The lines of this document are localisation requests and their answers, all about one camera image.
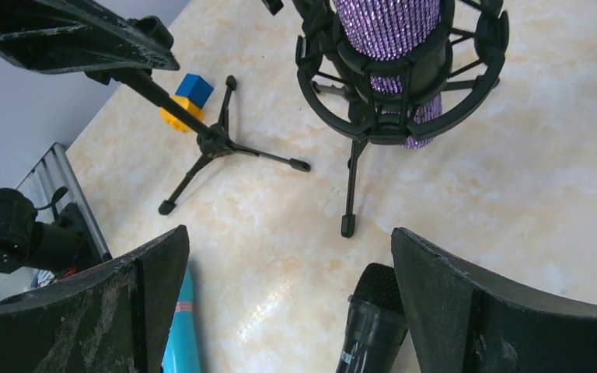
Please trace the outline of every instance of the building block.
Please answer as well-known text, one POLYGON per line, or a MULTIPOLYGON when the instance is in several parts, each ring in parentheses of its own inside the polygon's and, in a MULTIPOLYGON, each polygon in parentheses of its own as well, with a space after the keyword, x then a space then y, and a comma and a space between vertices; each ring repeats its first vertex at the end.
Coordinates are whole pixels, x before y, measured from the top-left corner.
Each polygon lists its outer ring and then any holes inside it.
POLYGON ((187 74, 175 94, 188 98, 189 101, 202 109, 212 92, 214 92, 214 87, 209 85, 202 77, 187 74))
MULTIPOLYGON (((199 121, 204 119, 204 112, 201 108, 197 107, 197 105, 193 104, 188 98, 182 96, 173 96, 173 100, 176 103, 179 103, 181 107, 183 107, 186 111, 188 111, 191 115, 196 117, 199 121)), ((159 109, 159 115, 163 119, 166 124, 168 124, 173 129, 179 132, 188 132, 190 128, 182 123, 181 120, 175 118, 171 113, 167 112, 166 109, 159 109)))

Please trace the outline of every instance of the beige marble surface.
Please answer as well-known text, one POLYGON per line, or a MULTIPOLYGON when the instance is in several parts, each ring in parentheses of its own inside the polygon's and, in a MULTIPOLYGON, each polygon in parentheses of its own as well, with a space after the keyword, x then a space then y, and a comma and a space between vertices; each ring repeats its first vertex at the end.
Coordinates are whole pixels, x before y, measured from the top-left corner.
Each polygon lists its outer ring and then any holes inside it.
MULTIPOLYGON (((210 371, 333 371, 347 296, 368 263, 392 263, 397 226, 516 281, 597 303, 597 5, 506 8, 508 61, 484 105, 419 151, 365 151, 353 239, 339 234, 349 142, 300 95, 290 2, 273 18, 256 0, 191 0, 170 28, 182 71, 154 76, 168 90, 187 72, 215 84, 213 122, 235 75, 235 139, 306 159, 311 173, 220 159, 161 217, 159 202, 198 156, 195 136, 171 130, 126 87, 99 112, 69 158, 114 255, 188 227, 210 371)), ((472 25, 474 14, 457 18, 472 25)), ((459 63, 473 56, 469 44, 456 53, 459 63)), ((445 105, 460 97, 445 94, 445 105)), ((396 369, 418 371, 409 340, 396 369)))

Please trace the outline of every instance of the sparkly purple object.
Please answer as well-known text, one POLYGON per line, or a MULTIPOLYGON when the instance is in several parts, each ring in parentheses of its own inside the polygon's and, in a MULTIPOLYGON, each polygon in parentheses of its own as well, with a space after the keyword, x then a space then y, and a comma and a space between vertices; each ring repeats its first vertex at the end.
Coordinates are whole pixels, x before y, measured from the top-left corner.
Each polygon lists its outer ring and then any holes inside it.
MULTIPOLYGON (((377 61, 401 58, 422 44, 438 25, 440 0, 333 0, 351 45, 377 61)), ((400 77, 372 76, 374 90, 402 92, 400 77)), ((442 115, 441 96, 418 109, 415 121, 424 123, 442 115)), ((404 148, 417 149, 433 139, 407 139, 404 148)))

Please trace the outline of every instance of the light blue tube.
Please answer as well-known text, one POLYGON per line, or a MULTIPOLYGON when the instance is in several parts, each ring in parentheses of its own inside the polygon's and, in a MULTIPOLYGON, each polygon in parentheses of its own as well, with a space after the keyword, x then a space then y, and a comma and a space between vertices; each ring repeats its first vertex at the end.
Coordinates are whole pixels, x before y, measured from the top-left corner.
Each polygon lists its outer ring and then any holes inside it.
POLYGON ((200 373, 194 328, 194 284, 187 268, 163 355, 163 373, 200 373))

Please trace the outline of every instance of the gray wall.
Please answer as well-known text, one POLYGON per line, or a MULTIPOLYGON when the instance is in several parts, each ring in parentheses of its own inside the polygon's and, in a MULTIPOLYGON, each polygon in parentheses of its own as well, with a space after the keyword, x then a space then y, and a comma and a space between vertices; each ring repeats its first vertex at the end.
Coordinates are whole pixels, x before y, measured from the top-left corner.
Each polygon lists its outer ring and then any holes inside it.
MULTIPOLYGON (((156 15, 167 26, 188 1, 97 0, 124 18, 156 15)), ((70 145, 115 89, 83 74, 42 75, 0 58, 0 187, 16 187, 54 142, 70 145)))

